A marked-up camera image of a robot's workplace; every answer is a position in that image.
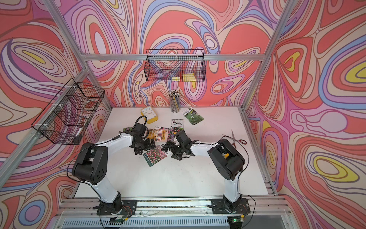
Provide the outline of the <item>chrysanthemum seed packet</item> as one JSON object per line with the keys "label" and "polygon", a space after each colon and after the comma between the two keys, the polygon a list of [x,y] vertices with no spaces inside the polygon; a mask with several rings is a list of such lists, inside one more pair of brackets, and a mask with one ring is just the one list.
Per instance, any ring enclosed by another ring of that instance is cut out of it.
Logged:
{"label": "chrysanthemum seed packet", "polygon": [[168,139],[167,139],[167,141],[173,141],[174,138],[175,138],[175,135],[178,132],[180,132],[181,130],[183,130],[183,128],[179,128],[179,127],[168,129]]}

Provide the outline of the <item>pink flower field seed packet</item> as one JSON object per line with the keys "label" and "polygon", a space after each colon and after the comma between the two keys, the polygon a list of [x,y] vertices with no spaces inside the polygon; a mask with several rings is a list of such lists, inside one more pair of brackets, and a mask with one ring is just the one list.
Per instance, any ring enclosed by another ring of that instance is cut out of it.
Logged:
{"label": "pink flower field seed packet", "polygon": [[162,151],[162,146],[158,145],[154,149],[148,150],[143,153],[143,157],[145,161],[147,162],[149,167],[154,166],[161,160],[168,157],[168,153],[165,151]]}

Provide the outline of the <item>orange shop seed packet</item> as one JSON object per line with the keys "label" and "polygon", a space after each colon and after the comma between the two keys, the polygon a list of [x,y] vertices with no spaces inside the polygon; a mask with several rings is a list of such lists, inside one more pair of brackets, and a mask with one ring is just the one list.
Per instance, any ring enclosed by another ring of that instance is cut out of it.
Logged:
{"label": "orange shop seed packet", "polygon": [[169,130],[167,129],[149,129],[148,139],[153,139],[155,142],[167,142]]}

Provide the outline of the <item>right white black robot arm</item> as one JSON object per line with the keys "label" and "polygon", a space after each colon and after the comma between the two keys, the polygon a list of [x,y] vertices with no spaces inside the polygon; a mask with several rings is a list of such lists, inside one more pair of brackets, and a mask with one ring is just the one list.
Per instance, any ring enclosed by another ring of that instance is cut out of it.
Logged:
{"label": "right white black robot arm", "polygon": [[239,178],[244,171],[246,161],[237,151],[235,146],[223,136],[214,143],[205,143],[199,140],[191,140],[184,130],[178,131],[174,139],[167,141],[163,152],[171,152],[172,158],[181,161],[186,155],[208,156],[212,160],[218,173],[225,179],[225,192],[223,194],[223,207],[211,206],[214,213],[224,211],[235,213],[243,200],[239,192]]}

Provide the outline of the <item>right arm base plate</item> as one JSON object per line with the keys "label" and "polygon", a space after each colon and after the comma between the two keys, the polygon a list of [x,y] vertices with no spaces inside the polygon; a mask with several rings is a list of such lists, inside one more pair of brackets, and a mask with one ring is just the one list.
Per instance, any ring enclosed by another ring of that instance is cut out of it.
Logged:
{"label": "right arm base plate", "polygon": [[226,198],[211,199],[211,204],[208,205],[212,209],[213,214],[241,214],[247,215],[251,213],[248,199],[239,198],[235,202],[230,202]]}

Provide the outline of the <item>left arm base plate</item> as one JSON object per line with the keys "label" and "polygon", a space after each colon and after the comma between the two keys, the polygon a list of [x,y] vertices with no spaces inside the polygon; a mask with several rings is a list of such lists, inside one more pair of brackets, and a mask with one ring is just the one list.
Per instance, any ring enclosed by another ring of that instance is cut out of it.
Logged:
{"label": "left arm base plate", "polygon": [[99,201],[96,207],[98,216],[131,216],[136,212],[137,200],[123,199],[116,200],[114,203]]}

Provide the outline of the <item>white sunflowers seed packet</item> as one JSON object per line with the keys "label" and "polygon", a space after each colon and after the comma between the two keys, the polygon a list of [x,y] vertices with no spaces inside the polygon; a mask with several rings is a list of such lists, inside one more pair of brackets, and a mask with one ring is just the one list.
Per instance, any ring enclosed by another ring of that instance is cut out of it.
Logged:
{"label": "white sunflowers seed packet", "polygon": [[171,127],[172,128],[184,128],[185,121],[183,119],[172,119]]}

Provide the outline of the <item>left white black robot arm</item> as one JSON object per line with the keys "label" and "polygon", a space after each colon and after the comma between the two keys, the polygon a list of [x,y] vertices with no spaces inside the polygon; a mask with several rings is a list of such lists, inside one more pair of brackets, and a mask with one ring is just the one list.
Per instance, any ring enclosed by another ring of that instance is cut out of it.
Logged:
{"label": "left white black robot arm", "polygon": [[100,143],[85,143],[79,152],[72,167],[72,175],[81,183],[86,183],[99,197],[99,206],[96,207],[99,216],[135,214],[136,200],[122,200],[109,179],[106,177],[108,156],[122,151],[125,148],[133,149],[136,155],[155,148],[153,140],[149,140],[149,130],[146,126],[147,117],[137,118],[130,130],[120,132],[114,138]]}

